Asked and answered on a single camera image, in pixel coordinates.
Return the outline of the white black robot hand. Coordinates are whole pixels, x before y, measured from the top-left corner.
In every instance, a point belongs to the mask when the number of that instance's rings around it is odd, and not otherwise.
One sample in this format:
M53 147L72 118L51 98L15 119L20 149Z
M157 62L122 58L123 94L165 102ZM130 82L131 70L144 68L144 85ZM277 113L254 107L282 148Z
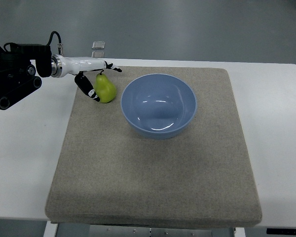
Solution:
M54 78L61 78L67 74L75 76L74 81L80 90L95 101L100 102L94 86L90 80L84 75L84 72L99 71L104 69L112 69L118 72L122 70L114 65L108 63L103 59L91 57L63 57L61 55L53 55L51 58L51 76Z

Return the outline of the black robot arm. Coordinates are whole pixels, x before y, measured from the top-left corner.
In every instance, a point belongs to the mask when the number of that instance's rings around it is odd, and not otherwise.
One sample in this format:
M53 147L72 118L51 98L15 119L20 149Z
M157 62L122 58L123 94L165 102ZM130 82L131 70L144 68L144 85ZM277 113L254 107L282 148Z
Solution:
M10 108L35 92L41 87L42 78L60 70L50 48L54 35L58 38L58 52L62 53L57 31L52 31L46 45L8 42L0 46L0 110Z

